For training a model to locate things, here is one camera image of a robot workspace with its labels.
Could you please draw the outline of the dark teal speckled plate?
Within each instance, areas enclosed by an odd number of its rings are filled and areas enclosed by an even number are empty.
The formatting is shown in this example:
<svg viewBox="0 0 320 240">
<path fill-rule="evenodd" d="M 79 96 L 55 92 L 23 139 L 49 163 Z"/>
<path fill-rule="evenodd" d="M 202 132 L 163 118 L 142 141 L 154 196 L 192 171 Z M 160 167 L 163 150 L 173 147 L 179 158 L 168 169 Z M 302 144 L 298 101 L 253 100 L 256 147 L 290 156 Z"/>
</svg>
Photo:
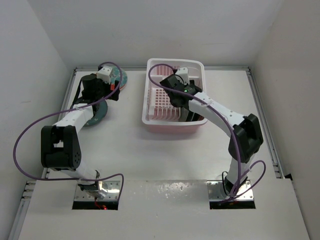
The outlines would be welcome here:
<svg viewBox="0 0 320 240">
<path fill-rule="evenodd" d="M 84 127 L 86 128 L 93 127 L 103 120 L 108 112 L 108 104 L 105 100 L 101 101 L 100 103 L 93 105 L 92 110 L 93 117 L 85 123 Z"/>
</svg>

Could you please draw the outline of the black small plate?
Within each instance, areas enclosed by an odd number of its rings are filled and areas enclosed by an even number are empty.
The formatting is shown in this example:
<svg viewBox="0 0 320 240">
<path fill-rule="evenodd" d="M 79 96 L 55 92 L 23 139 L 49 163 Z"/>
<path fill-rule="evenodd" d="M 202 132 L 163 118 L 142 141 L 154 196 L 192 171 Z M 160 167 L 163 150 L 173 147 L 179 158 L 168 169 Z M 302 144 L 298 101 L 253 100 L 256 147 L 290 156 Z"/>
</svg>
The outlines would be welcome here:
<svg viewBox="0 0 320 240">
<path fill-rule="evenodd" d="M 192 120 L 193 120 L 194 122 L 196 122 L 196 121 L 201 121 L 201 120 L 203 120 L 203 119 L 204 119 L 203 116 L 199 115 L 198 113 L 194 113 Z"/>
</svg>

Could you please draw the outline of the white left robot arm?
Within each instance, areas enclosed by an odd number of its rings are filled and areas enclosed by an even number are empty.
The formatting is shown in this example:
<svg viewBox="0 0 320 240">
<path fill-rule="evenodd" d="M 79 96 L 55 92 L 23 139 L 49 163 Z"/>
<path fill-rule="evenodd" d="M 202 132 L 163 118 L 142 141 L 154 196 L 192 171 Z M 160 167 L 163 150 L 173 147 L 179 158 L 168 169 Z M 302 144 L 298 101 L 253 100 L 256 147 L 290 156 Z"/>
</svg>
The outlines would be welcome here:
<svg viewBox="0 0 320 240">
<path fill-rule="evenodd" d="M 105 98 L 118 101 L 123 77 L 111 82 L 111 76 L 91 73 L 80 79 L 70 111 L 58 122 L 41 129 L 41 164 L 53 171 L 75 178 L 80 190 L 103 199 L 107 184 L 96 169 L 89 168 L 82 159 L 78 139 L 80 130 L 94 118 L 101 120 L 107 113 Z"/>
</svg>

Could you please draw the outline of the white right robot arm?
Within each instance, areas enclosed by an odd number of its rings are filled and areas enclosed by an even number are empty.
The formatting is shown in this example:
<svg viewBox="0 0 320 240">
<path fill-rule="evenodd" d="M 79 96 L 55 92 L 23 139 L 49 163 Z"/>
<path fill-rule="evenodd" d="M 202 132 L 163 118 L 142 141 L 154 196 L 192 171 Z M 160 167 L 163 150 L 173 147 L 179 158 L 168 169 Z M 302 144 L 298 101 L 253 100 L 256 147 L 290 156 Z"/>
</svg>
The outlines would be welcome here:
<svg viewBox="0 0 320 240">
<path fill-rule="evenodd" d="M 258 117 L 252 113 L 243 115 L 228 109 L 214 101 L 195 84 L 183 84 L 174 74 L 159 84 L 174 107 L 204 117 L 230 138 L 228 152 L 231 155 L 231 163 L 223 186 L 225 194 L 234 198 L 247 179 L 254 155 L 264 142 Z"/>
</svg>

